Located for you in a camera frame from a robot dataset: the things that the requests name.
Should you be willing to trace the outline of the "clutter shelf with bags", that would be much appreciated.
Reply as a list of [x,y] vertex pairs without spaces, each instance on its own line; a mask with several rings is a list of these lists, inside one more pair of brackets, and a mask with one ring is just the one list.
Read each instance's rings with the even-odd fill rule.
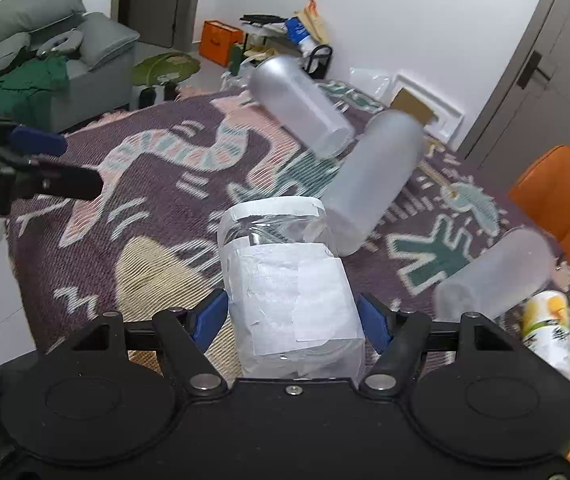
[[299,66],[314,80],[324,79],[327,75],[334,49],[315,0],[308,0],[289,18],[246,13],[239,21],[245,39],[237,67],[234,68],[232,63],[230,68],[234,76],[282,53],[298,58]]

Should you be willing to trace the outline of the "white framed panel on floor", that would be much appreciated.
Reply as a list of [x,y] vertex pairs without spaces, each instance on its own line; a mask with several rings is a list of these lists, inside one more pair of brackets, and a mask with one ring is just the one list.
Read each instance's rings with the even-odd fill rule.
[[453,138],[464,118],[462,110],[404,73],[393,78],[390,107],[412,115],[426,133],[442,143]]

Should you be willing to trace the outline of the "frosted cup lying leftmost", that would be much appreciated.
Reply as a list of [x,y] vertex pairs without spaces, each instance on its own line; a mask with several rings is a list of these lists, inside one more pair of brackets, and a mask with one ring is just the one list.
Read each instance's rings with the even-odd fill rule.
[[285,129],[320,158],[338,156],[355,136],[351,123],[291,56],[262,62],[248,88]]

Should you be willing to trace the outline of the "yellow label plastic bottle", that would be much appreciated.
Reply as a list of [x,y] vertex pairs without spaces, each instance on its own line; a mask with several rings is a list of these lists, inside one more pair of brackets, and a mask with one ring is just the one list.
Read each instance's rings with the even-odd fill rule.
[[564,292],[544,290],[524,304],[522,341],[570,380],[570,304]]

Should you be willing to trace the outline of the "frosted cup lying centre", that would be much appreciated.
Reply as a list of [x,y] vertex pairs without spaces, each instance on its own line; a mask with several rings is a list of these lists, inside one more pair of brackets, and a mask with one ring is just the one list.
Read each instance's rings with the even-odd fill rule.
[[370,120],[321,196],[338,255],[360,249],[410,179],[423,145],[423,126],[409,114],[385,110]]

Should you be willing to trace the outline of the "frosted cup lying right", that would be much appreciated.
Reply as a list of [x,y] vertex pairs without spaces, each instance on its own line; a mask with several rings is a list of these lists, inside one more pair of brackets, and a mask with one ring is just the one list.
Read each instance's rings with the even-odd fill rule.
[[498,318],[546,286],[555,263],[547,237],[514,229],[436,286],[436,318],[456,322],[465,312]]

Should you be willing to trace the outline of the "clear bottle with white label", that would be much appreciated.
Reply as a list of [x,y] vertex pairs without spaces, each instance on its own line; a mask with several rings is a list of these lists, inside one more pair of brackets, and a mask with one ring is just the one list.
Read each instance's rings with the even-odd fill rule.
[[365,337],[321,200],[234,205],[220,220],[218,246],[244,376],[362,376]]

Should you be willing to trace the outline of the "orange cardboard box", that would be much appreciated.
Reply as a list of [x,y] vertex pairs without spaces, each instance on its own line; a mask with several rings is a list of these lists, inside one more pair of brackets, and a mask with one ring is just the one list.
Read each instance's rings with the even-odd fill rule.
[[245,32],[242,29],[217,20],[207,20],[204,21],[198,53],[202,58],[227,67],[231,49],[244,39]]

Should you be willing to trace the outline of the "frosted cup lying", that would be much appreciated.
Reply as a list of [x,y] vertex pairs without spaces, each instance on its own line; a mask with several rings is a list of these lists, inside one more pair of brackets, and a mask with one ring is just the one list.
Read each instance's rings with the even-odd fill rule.
[[410,179],[423,145],[423,126],[409,114],[385,110],[370,120],[321,196],[338,255],[360,249]]
[[498,318],[546,286],[555,263],[547,237],[514,229],[436,286],[436,318],[456,322],[465,312]]
[[355,136],[351,123],[291,56],[262,62],[248,88],[285,129],[320,158],[338,156]]

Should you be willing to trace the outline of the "green round stool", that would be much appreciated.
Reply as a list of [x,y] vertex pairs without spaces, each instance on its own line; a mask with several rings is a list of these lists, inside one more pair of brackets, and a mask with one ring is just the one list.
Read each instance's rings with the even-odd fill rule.
[[133,84],[140,88],[136,98],[139,110],[157,102],[174,101],[180,84],[200,70],[200,62],[192,55],[170,51],[145,58],[133,68]]

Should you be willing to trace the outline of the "grey sofa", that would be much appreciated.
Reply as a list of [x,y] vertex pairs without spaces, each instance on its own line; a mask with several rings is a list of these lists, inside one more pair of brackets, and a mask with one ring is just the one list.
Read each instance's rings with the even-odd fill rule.
[[83,0],[0,0],[0,118],[60,133],[128,105],[138,38]]

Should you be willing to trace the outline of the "green blanket on sofa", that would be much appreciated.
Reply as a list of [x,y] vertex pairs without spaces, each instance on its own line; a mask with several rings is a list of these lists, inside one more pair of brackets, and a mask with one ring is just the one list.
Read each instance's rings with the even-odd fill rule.
[[52,130],[55,93],[67,90],[68,58],[30,58],[0,75],[0,118],[40,130]]

